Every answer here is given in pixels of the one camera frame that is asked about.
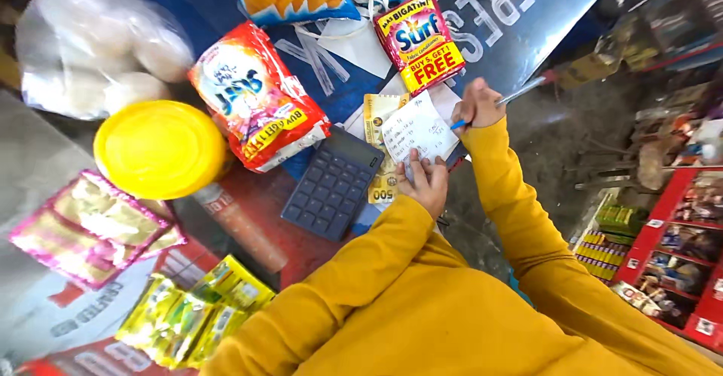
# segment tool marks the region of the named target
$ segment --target blue pen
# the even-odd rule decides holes
[[[494,105],[499,107],[501,104],[509,103],[511,100],[515,100],[518,97],[522,96],[523,94],[527,94],[533,88],[535,88],[539,85],[542,85],[542,83],[545,81],[547,81],[547,78],[545,78],[544,76],[538,76],[536,79],[533,79],[526,85],[523,85],[522,88],[520,88],[520,90],[518,92],[516,92],[514,94],[510,94],[500,100],[495,101]],[[465,122],[463,119],[459,122],[454,123],[452,126],[450,126],[450,129],[451,130],[459,129],[466,124],[467,124],[467,122]]]

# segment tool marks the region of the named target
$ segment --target surf logo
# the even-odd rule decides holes
[[[418,46],[433,35],[439,34],[438,19],[436,14],[430,14],[429,19],[423,24],[419,20],[405,20],[404,27],[394,34],[394,39],[400,45],[400,50],[407,51]]]
[[[263,83],[260,79],[255,78],[257,74],[258,72],[256,72],[256,70],[249,70],[245,79],[236,79],[227,82],[223,92],[216,94],[216,97],[221,100],[223,104],[222,112],[224,115],[230,115],[232,109],[231,104],[240,94],[258,94],[259,91],[261,91]]]

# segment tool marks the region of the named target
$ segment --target hand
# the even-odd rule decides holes
[[[484,78],[475,78],[465,87],[462,101],[455,105],[452,122],[464,120],[473,128],[492,126],[507,113],[507,104],[501,104],[500,107],[494,104],[501,98],[501,94],[493,91]],[[455,133],[465,133],[470,128],[470,124],[455,129]]]
[[[420,162],[417,149],[411,150],[409,164],[414,183],[404,175],[404,163],[399,163],[396,171],[399,191],[417,201],[436,220],[444,211],[447,200],[447,164],[439,156],[435,164],[428,158]]]

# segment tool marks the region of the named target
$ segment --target woman's left hand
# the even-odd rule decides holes
[[[412,183],[404,174],[404,163],[397,165],[396,176],[399,191],[417,201],[432,219],[437,219],[445,209],[449,173],[447,163],[437,156],[435,163],[429,159],[419,161],[419,151],[412,149],[410,167],[414,177]]]

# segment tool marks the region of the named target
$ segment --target calculator keypad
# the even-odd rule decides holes
[[[284,208],[284,219],[339,240],[372,175],[326,150],[317,155]]]

